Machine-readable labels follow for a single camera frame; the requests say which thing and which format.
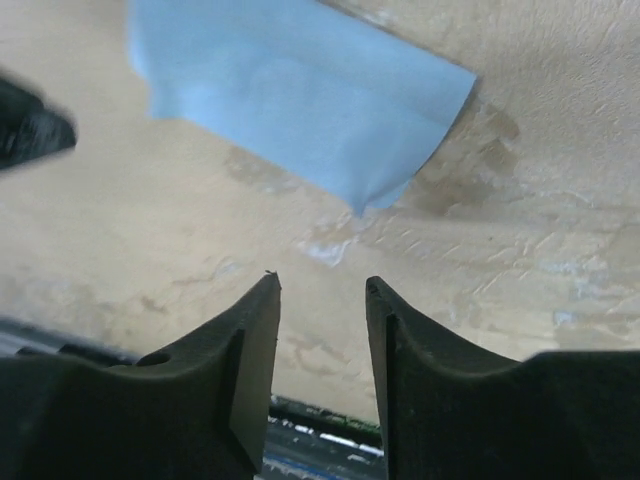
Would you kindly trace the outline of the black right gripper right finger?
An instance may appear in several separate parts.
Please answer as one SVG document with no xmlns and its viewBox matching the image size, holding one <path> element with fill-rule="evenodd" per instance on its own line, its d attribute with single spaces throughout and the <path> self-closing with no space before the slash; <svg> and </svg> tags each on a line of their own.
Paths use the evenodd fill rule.
<svg viewBox="0 0 640 480">
<path fill-rule="evenodd" d="M 390 479 L 635 479 L 639 354 L 486 350 L 378 277 L 366 321 Z"/>
</svg>

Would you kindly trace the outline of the blue cleaning cloth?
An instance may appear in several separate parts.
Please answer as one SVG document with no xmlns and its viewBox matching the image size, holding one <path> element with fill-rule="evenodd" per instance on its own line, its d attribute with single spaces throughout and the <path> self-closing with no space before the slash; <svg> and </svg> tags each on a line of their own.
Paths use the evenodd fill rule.
<svg viewBox="0 0 640 480">
<path fill-rule="evenodd" d="M 341 198 L 391 206 L 475 75 L 317 1 L 127 5 L 157 118 L 183 118 Z"/>
</svg>

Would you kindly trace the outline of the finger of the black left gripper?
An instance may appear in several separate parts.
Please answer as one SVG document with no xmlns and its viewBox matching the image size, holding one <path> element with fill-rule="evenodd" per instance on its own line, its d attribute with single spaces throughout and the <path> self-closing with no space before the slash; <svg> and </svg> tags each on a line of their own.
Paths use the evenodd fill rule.
<svg viewBox="0 0 640 480">
<path fill-rule="evenodd" d="M 73 149 L 75 125 L 16 78 L 1 76 L 1 169 Z"/>
</svg>

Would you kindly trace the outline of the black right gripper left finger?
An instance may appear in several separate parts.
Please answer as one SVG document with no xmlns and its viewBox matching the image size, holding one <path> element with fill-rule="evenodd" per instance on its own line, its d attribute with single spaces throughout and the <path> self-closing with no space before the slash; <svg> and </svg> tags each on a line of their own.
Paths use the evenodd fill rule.
<svg viewBox="0 0 640 480">
<path fill-rule="evenodd" d="M 5 479 L 251 479 L 266 440 L 281 285 L 141 358 L 3 317 Z"/>
</svg>

